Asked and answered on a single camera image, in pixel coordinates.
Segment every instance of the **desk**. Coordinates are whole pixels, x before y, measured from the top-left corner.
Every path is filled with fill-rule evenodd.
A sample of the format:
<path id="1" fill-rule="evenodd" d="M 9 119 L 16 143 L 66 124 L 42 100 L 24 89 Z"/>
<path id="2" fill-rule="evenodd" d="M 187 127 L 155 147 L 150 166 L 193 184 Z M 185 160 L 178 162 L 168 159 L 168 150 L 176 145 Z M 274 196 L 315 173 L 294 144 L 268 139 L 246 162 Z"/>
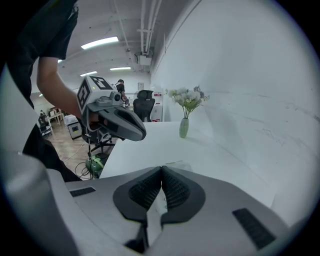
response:
<path id="1" fill-rule="evenodd" d="M 144 125 L 144 140 L 118 140 L 100 178 L 183 160 L 195 173 L 229 182 L 271 207 L 275 191 L 212 138 L 192 126 L 187 137 L 180 138 L 180 122 L 148 122 Z"/>
<path id="2" fill-rule="evenodd" d="M 48 116 L 45 120 L 47 122 L 49 122 L 49 124 L 51 126 L 50 120 L 55 118 L 57 120 L 57 122 L 59 123 L 59 125 L 60 125 L 59 117 L 61 118 L 61 120 L 64 121 L 64 114 L 63 113 L 58 113 L 58 114 L 55 114 L 55 115 L 52 115 L 52 116 Z"/>

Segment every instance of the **glass vase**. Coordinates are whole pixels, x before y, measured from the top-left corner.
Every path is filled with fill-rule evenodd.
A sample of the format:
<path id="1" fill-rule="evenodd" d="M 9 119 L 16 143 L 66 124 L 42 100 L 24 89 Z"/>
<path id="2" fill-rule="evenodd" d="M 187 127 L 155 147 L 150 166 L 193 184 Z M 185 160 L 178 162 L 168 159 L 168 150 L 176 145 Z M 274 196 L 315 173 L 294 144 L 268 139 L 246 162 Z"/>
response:
<path id="1" fill-rule="evenodd" d="M 185 138 L 187 136 L 189 130 L 189 119 L 183 118 L 180 123 L 179 135 L 181 138 Z"/>

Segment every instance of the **hand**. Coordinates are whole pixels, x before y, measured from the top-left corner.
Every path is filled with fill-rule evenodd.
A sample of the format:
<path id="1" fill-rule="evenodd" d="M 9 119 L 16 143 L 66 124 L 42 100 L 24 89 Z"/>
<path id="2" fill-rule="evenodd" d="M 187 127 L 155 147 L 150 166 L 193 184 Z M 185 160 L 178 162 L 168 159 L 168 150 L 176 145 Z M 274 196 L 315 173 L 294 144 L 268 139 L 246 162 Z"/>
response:
<path id="1" fill-rule="evenodd" d="M 98 128 L 99 115 L 96 113 L 91 113 L 89 116 L 89 125 L 92 130 L 96 130 Z M 108 125 L 108 121 L 105 119 L 103 122 L 106 126 Z"/>

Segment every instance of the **ceiling light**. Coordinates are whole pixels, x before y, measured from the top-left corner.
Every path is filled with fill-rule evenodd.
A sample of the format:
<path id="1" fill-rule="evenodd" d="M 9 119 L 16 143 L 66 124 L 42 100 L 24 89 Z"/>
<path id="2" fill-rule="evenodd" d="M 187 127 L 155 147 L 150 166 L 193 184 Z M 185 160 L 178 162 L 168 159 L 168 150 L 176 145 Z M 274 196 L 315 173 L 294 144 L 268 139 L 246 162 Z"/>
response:
<path id="1" fill-rule="evenodd" d="M 86 50 L 86 49 L 89 49 L 91 47 L 95 47 L 95 46 L 100 46 L 100 45 L 104 45 L 104 44 L 108 44 L 108 43 L 112 43 L 112 42 L 118 42 L 118 37 L 117 36 L 114 36 L 114 37 L 108 37 L 108 38 L 105 38 L 105 39 L 101 39 L 101 40 L 98 40 L 98 41 L 94 41 L 94 42 L 90 42 L 90 43 L 87 43 L 85 45 L 82 45 L 81 48 Z"/>
<path id="2" fill-rule="evenodd" d="M 91 75 L 91 74 L 95 74 L 95 73 L 97 73 L 97 71 L 92 71 L 92 72 L 89 72 L 89 73 L 81 74 L 80 77 L 84 77 L 86 75 Z"/>
<path id="3" fill-rule="evenodd" d="M 110 70 L 130 70 L 130 69 L 131 69 L 131 67 L 129 67 L 129 66 L 110 68 Z"/>

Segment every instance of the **tiled floor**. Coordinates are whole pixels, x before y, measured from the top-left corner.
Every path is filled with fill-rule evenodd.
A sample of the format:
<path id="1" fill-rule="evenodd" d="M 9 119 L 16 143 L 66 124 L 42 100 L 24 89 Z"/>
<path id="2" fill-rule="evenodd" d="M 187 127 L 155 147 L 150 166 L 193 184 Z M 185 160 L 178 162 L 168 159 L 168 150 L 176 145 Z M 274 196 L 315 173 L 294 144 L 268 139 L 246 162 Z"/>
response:
<path id="1" fill-rule="evenodd" d="M 53 135 L 46 137 L 47 140 L 51 141 L 55 150 L 59 154 L 60 159 L 64 162 L 65 166 L 71 171 L 75 172 L 78 176 L 81 176 L 83 168 L 85 168 L 85 162 L 88 159 L 88 143 L 86 143 L 82 137 L 71 139 L 68 128 L 61 122 L 61 125 L 52 122 Z M 104 153 L 110 154 L 113 146 L 104 147 Z M 92 155 L 100 153 L 101 149 L 97 149 L 92 152 Z M 90 175 L 83 176 L 82 178 L 89 178 Z"/>

